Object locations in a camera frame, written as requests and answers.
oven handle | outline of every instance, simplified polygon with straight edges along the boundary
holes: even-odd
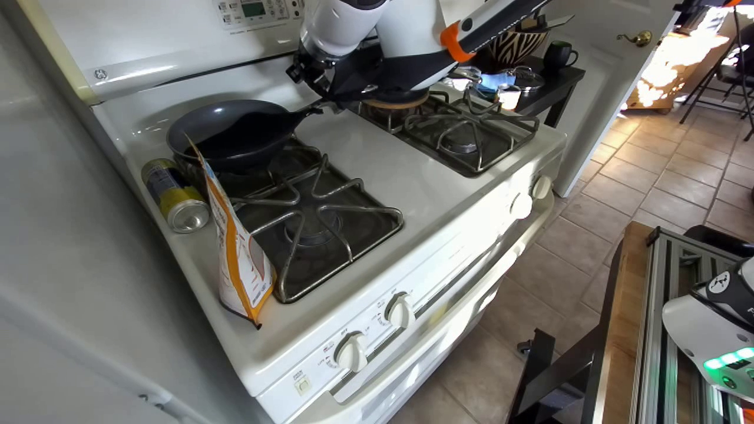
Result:
[[[485,293],[516,265],[516,259],[523,255],[529,243],[537,236],[537,232],[552,216],[552,209],[553,209],[552,208],[552,196],[548,196],[544,202],[548,202],[544,212],[520,233],[520,239],[516,243],[511,243],[511,247],[505,255],[500,255],[497,262],[492,259],[496,265],[490,268],[485,268],[484,276],[479,279],[479,283],[445,314],[445,318],[442,322],[434,326],[432,335],[424,336],[424,341],[414,345],[400,361],[396,361],[393,367],[383,373],[377,382],[363,387],[361,395],[356,395],[356,399],[352,399],[352,400],[346,400],[343,405],[334,403],[333,395],[323,395],[313,405],[308,405],[306,411],[333,411],[333,413],[339,413],[339,415],[330,415],[330,418],[326,418],[321,422],[353,420],[353,418],[344,418],[344,415],[348,415],[361,403],[367,403],[370,395],[383,393],[385,389],[389,389],[389,385],[393,385],[400,374],[406,374],[422,355],[427,355],[427,352],[432,347],[437,347],[437,341],[447,336],[445,327],[457,316],[457,310],[466,309],[477,299],[484,299]]]

white wall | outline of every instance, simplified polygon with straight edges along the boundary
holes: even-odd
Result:
[[[178,411],[193,411],[207,422],[261,420],[155,226],[55,97],[6,18],[0,321],[135,399],[175,395]],[[10,393],[22,418],[59,405],[36,395],[36,385],[0,373],[0,399]]]

white stove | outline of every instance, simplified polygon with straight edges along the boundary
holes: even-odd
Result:
[[[59,9],[55,0],[42,4],[50,12]],[[116,8],[121,14],[148,4],[93,0],[93,8]],[[187,14],[192,23],[184,29],[171,23],[171,32],[187,41],[154,41],[142,60],[126,57],[132,67],[148,64],[154,73],[135,73],[126,64],[95,64],[93,51],[106,49],[98,43],[102,38],[95,38],[105,29],[93,29],[95,32],[83,38],[87,31],[75,29],[67,12],[48,14],[52,23],[46,21],[46,31],[55,29],[61,41],[75,41],[70,54],[81,73],[108,71],[99,73],[105,78],[99,85],[98,75],[83,85],[95,90],[79,88],[79,94],[86,102],[93,102],[93,94],[99,98],[93,102],[93,114],[106,131],[105,149],[155,220],[248,393],[274,422],[386,422],[477,322],[492,301],[500,279],[548,222],[566,136],[537,127],[515,153],[479,176],[464,176],[352,110],[308,116],[295,136],[306,149],[326,153],[346,179],[361,179],[363,191],[380,206],[400,212],[404,229],[293,305],[272,301],[258,329],[217,296],[215,229],[172,233],[142,183],[142,167],[154,157],[172,157],[167,130],[198,107],[259,98],[300,110],[313,103],[316,94],[285,75],[290,57],[266,60],[285,51],[281,41],[290,41],[298,17],[277,14],[283,18],[278,25],[224,23],[227,14],[202,12],[205,4],[175,0],[175,8],[192,9]],[[212,17],[207,18],[212,38],[197,47],[193,32],[202,14]],[[240,47],[240,41],[252,35],[266,43]],[[212,54],[224,38],[233,41],[232,51]],[[187,64],[184,78],[166,83],[181,73],[181,61],[167,51],[189,47],[212,60],[198,61],[189,54],[192,67]],[[238,64],[242,54],[265,61],[212,71],[220,64]]]

frying pan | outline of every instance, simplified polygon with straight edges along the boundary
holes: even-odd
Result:
[[[298,124],[312,114],[321,110],[290,114],[278,103],[252,98],[212,103],[179,118],[167,131],[167,143],[178,160],[198,166],[192,140],[212,169],[248,173],[277,157]]]

oven door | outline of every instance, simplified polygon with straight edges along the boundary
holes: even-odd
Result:
[[[485,255],[482,255],[457,280],[457,289],[447,289],[434,301],[434,310],[418,322],[419,329],[411,345],[380,376],[344,403],[334,392],[323,393],[295,422],[386,422],[400,405],[429,380],[429,374],[447,358],[453,347],[470,332],[484,309],[496,299],[500,279],[523,255],[552,215],[552,196],[536,208],[536,215],[511,226]]]

